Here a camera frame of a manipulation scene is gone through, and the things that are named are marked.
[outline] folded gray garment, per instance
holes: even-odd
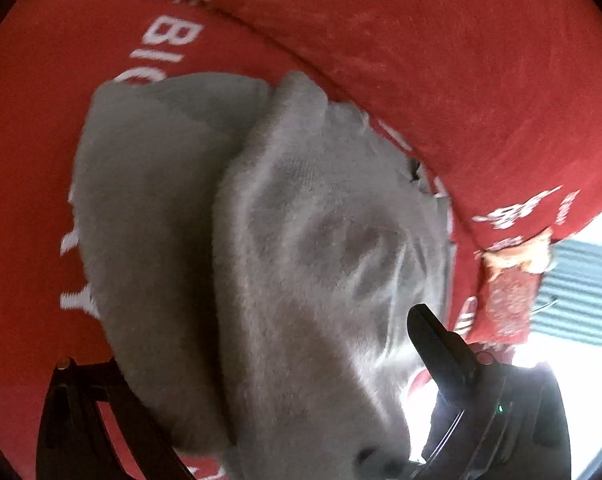
[[[176,447],[248,480],[408,455],[405,320],[445,315],[446,204],[364,112],[300,73],[107,83],[74,214],[114,355]]]

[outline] corrugated metal sheet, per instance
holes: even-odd
[[[532,330],[602,346],[602,247],[563,240],[554,245],[557,266],[541,283]]]

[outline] gray cloth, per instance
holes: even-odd
[[[247,480],[409,453],[405,319],[444,316],[446,214],[364,112],[300,73],[109,83],[74,186],[108,340],[175,446]]]

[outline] gray fabric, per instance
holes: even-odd
[[[366,114],[298,73],[272,96],[218,74],[108,84],[74,179],[108,340],[176,446],[247,480],[409,452],[405,318],[444,315],[446,216]]]

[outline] wrinkled fabric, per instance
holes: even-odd
[[[446,315],[447,203],[305,75],[271,97],[237,78],[236,100],[232,77],[97,91],[74,170],[86,275],[175,445],[237,478],[354,478],[361,450],[409,455],[405,319]]]

